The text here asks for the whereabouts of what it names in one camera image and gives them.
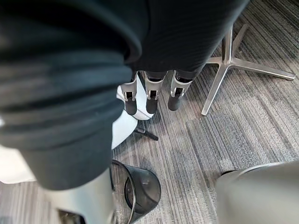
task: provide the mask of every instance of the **striped carpet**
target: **striped carpet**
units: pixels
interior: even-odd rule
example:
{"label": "striped carpet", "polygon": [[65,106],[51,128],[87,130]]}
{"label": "striped carpet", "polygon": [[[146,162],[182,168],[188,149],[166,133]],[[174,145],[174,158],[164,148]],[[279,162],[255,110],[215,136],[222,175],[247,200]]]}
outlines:
{"label": "striped carpet", "polygon": [[[244,23],[238,58],[299,74],[298,0],[255,0],[235,23],[235,36]],[[168,76],[159,111],[139,124],[159,141],[132,134],[114,150],[114,158],[153,171],[161,182],[158,207],[137,223],[215,224],[221,172],[299,158],[299,79],[231,70],[202,117],[216,71],[203,69],[177,112],[167,110]],[[36,183],[0,184],[0,224],[41,223],[58,220]]]}

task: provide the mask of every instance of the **silver chair base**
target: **silver chair base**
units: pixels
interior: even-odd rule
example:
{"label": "silver chair base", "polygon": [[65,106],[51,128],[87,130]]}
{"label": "silver chair base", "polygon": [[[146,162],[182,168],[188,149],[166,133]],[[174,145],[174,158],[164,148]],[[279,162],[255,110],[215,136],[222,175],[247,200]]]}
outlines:
{"label": "silver chair base", "polygon": [[207,115],[227,71],[231,68],[258,72],[266,75],[284,78],[291,81],[294,80],[294,78],[296,77],[295,74],[292,74],[290,72],[269,68],[261,64],[247,62],[236,58],[235,51],[239,48],[247,28],[248,25],[245,24],[233,42],[233,26],[232,26],[228,34],[225,36],[225,38],[222,41],[222,57],[211,57],[208,60],[207,64],[219,64],[219,69],[217,71],[211,90],[207,96],[204,108],[202,109],[201,112],[202,115],[205,116]]}

